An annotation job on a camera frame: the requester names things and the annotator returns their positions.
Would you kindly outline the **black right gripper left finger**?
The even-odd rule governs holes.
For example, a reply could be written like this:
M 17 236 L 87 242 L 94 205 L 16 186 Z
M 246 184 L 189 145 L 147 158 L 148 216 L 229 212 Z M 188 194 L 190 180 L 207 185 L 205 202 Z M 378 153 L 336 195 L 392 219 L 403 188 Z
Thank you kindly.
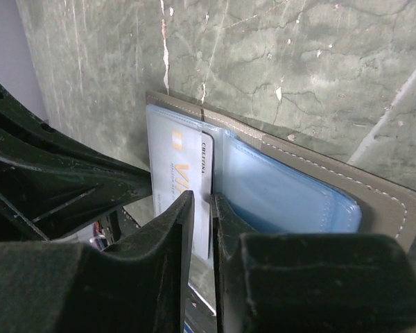
M 0 332 L 182 332 L 194 196 L 99 251 L 0 242 Z

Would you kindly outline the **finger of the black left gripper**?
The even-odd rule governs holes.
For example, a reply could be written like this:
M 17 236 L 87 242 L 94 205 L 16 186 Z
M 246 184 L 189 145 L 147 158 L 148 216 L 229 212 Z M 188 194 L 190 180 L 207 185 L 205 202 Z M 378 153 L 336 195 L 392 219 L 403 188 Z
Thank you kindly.
M 0 241 L 50 241 L 150 196 L 149 172 L 50 127 L 0 84 Z

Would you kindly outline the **white VIP card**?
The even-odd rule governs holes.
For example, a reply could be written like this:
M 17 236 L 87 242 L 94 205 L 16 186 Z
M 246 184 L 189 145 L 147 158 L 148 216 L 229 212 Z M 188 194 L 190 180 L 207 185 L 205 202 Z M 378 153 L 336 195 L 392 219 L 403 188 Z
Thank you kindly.
M 147 124 L 155 214 L 161 214 L 180 194 L 191 190 L 195 200 L 193 254 L 207 260 L 210 256 L 213 139 L 200 129 L 162 114 L 149 115 Z

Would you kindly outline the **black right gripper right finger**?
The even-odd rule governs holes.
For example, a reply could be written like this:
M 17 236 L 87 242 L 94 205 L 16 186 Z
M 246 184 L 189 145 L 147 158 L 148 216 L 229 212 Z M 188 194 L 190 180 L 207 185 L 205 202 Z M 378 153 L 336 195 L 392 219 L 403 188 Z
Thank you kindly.
M 416 273 L 381 234 L 265 234 L 211 197 L 219 332 L 404 332 Z

